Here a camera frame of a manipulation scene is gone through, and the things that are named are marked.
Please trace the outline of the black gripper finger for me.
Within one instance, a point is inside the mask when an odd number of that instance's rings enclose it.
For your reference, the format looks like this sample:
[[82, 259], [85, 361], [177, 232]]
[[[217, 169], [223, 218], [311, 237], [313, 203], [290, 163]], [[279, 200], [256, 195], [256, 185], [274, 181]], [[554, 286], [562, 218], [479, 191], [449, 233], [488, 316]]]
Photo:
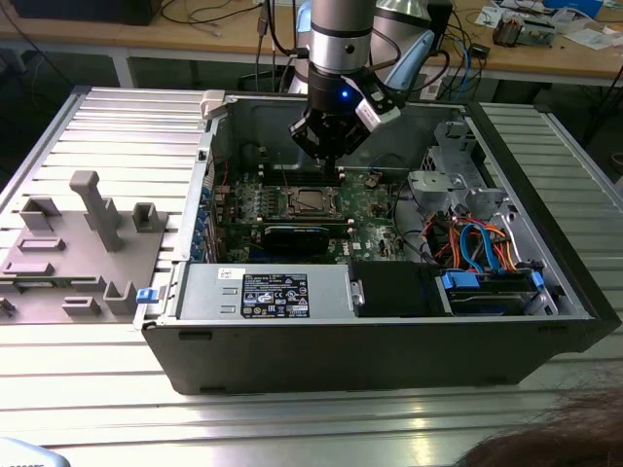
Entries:
[[289, 127], [293, 141], [320, 164], [326, 180], [332, 180], [335, 176], [333, 123], [334, 119], [330, 115], [316, 109], [306, 109], [303, 116]]
[[334, 163], [352, 154], [370, 135], [358, 118], [339, 118], [337, 124]]

